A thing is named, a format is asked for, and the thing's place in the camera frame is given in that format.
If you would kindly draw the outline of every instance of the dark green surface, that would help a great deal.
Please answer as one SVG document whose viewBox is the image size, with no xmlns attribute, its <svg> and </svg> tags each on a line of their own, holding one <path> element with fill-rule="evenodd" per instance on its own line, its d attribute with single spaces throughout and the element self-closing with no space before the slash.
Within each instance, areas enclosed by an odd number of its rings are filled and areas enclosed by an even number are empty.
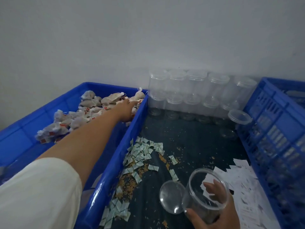
<svg viewBox="0 0 305 229">
<path fill-rule="evenodd" d="M 219 134 L 220 127 L 214 124 L 202 124 L 197 121 L 182 119 L 171 121 L 160 117 L 147 117 L 141 135 L 154 142 L 162 142 L 164 158 L 174 169 L 179 181 L 186 186 L 193 170 L 198 168 L 214 169 L 215 166 L 226 171 L 234 165 L 233 158 L 247 159 L 246 151 L 239 139 L 230 141 Z M 134 189 L 129 211 L 129 221 L 114 219 L 112 229 L 169 229 L 192 228 L 184 213 L 172 215 L 167 213 L 159 202 L 159 190 L 165 181 L 171 180 L 166 164 L 153 151 L 152 159 L 144 163 L 159 166 L 159 171 L 147 171 L 142 182 Z M 174 155 L 179 164 L 173 165 L 168 156 Z"/>
</svg>

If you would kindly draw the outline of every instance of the hand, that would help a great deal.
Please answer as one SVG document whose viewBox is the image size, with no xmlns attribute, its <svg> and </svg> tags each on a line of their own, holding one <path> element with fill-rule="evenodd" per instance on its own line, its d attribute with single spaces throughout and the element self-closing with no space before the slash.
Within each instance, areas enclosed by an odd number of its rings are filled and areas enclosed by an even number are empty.
<svg viewBox="0 0 305 229">
<path fill-rule="evenodd" d="M 137 104 L 137 101 L 129 102 L 125 99 L 122 103 L 119 103 L 111 111 L 118 115 L 119 120 L 128 122 L 132 119 L 132 108 Z"/>
<path fill-rule="evenodd" d="M 207 182 L 204 182 L 203 184 L 209 194 L 215 194 L 215 200 L 218 200 L 220 203 L 225 201 L 226 193 L 220 182 L 214 180 L 214 184 Z M 223 209 L 219 219 L 211 225 L 206 225 L 193 209 L 188 208 L 186 209 L 186 212 L 195 229 L 240 229 L 238 215 L 231 194 L 229 196 L 229 202 Z"/>
</svg>

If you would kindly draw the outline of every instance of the outstretched arm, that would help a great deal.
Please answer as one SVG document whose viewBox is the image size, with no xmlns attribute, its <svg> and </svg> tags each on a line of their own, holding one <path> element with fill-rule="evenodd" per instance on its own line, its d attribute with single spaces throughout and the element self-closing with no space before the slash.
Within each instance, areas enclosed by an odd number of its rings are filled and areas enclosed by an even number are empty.
<svg viewBox="0 0 305 229">
<path fill-rule="evenodd" d="M 109 140 L 113 127 L 119 121 L 129 121 L 132 107 L 136 104 L 137 101 L 129 103 L 129 100 L 124 100 L 115 108 L 64 137 L 37 159 L 60 158 L 68 162 L 79 174 L 84 187 Z"/>
</svg>

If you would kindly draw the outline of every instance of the blue plastic tray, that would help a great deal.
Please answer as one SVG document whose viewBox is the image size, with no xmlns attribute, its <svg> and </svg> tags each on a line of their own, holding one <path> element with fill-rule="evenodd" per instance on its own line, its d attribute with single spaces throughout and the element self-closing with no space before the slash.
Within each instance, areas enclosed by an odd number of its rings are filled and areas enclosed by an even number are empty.
<svg viewBox="0 0 305 229">
<path fill-rule="evenodd" d="M 305 228 L 305 98 L 291 91 L 305 82 L 263 78 L 244 108 L 253 121 L 237 132 L 280 226 Z"/>
<path fill-rule="evenodd" d="M 0 167 L 5 167 L 1 183 L 7 181 L 35 160 L 54 143 L 40 144 L 34 136 L 38 130 L 53 122 L 54 113 L 60 109 L 64 112 L 76 111 L 81 101 L 80 96 L 87 90 L 92 90 L 97 96 L 105 97 L 115 92 L 124 92 L 134 96 L 136 88 L 127 88 L 99 83 L 82 83 L 50 103 L 37 109 L 21 120 L 0 131 Z M 123 169 L 123 159 L 130 146 L 130 140 L 135 140 L 147 115 L 147 96 L 140 105 L 132 123 L 118 123 L 112 131 L 100 159 L 94 166 L 84 190 L 90 189 L 95 179 L 103 173 L 94 193 L 86 207 L 78 215 L 75 228 L 97 228 L 105 205 L 108 204 Z"/>
</svg>

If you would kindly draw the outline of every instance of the white sleeve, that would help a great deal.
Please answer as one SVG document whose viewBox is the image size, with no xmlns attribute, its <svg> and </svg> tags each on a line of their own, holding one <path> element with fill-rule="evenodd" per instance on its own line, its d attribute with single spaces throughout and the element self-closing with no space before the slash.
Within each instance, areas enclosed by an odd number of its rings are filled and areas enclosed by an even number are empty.
<svg viewBox="0 0 305 229">
<path fill-rule="evenodd" d="M 1 228 L 73 228 L 81 194 L 81 180 L 70 164 L 38 159 L 0 186 Z"/>
</svg>

